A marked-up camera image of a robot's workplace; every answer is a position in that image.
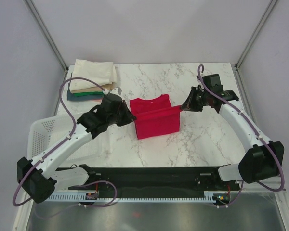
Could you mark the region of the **red t shirt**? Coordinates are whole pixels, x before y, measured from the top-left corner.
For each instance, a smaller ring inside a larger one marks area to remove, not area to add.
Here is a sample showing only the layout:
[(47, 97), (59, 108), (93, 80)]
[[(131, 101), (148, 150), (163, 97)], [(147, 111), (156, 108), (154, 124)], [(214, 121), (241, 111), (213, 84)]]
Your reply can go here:
[(133, 99), (130, 107), (136, 117), (135, 131), (139, 140), (180, 130), (181, 107), (172, 106), (167, 94), (151, 100)]

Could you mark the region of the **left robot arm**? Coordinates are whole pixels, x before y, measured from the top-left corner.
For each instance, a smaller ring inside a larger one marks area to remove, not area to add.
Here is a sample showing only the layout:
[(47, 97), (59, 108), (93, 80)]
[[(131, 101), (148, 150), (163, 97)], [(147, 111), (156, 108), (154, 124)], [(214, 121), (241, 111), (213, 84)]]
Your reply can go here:
[(57, 168), (77, 149), (105, 132), (109, 126), (130, 124), (136, 116), (119, 95), (106, 95), (100, 105), (72, 119), (72, 130), (57, 144), (28, 160), (22, 157), (16, 164), (17, 190), (24, 189), (35, 203), (48, 199), (58, 183), (53, 176)]

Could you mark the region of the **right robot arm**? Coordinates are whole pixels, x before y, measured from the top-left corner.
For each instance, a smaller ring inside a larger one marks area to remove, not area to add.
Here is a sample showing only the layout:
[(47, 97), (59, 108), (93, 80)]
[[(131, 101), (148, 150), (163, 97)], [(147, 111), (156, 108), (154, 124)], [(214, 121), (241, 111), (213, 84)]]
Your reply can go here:
[(214, 94), (200, 86), (192, 87), (181, 109), (201, 112), (205, 106), (215, 109), (227, 121), (246, 152), (239, 163), (219, 167), (218, 173), (211, 177), (215, 189), (223, 189), (232, 180), (254, 183), (275, 176), (285, 180), (281, 168), (283, 144), (271, 141), (261, 132), (244, 112), (242, 103), (232, 90), (221, 90)]

